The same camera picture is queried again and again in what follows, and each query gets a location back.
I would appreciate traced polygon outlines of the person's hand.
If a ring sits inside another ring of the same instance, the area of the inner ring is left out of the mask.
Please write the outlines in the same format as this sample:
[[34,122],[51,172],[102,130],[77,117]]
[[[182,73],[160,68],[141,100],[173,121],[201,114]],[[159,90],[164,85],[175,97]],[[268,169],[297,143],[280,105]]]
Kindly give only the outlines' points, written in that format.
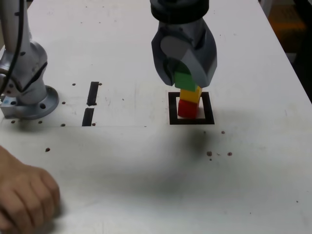
[[59,205],[59,186],[46,170],[0,149],[1,233],[32,234],[55,216]]

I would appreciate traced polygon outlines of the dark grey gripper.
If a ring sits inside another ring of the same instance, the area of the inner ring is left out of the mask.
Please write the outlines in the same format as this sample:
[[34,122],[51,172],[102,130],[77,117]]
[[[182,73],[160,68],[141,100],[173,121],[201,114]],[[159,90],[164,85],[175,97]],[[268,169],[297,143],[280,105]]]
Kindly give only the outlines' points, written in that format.
[[199,87],[210,85],[217,67],[217,49],[203,18],[184,24],[159,21],[152,51],[156,71],[166,85],[174,84],[177,60],[188,68]]

